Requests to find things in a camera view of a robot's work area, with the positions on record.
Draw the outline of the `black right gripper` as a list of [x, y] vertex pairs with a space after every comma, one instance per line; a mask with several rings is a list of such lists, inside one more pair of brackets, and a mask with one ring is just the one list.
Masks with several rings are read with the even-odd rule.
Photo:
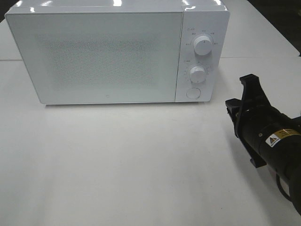
[[[263, 141], [263, 137], [260, 137], [259, 134], [278, 120], [280, 111], [272, 106], [269, 107], [270, 102], [261, 87], [258, 76], [248, 74], [240, 77], [239, 80], [244, 87], [242, 99], [226, 100], [225, 105], [233, 124], [239, 127], [238, 130], [235, 130], [235, 135], [250, 155], [251, 164], [259, 168], [266, 165], [259, 154], [259, 146]], [[240, 113], [241, 106], [258, 107]]]

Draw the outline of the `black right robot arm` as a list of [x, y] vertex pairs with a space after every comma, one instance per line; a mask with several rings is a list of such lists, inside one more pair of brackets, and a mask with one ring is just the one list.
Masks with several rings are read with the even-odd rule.
[[301, 211], [301, 119], [290, 118], [273, 107], [266, 97], [259, 77], [240, 77], [241, 99], [225, 102], [241, 141], [256, 168], [269, 165], [276, 172], [281, 194], [297, 212]]

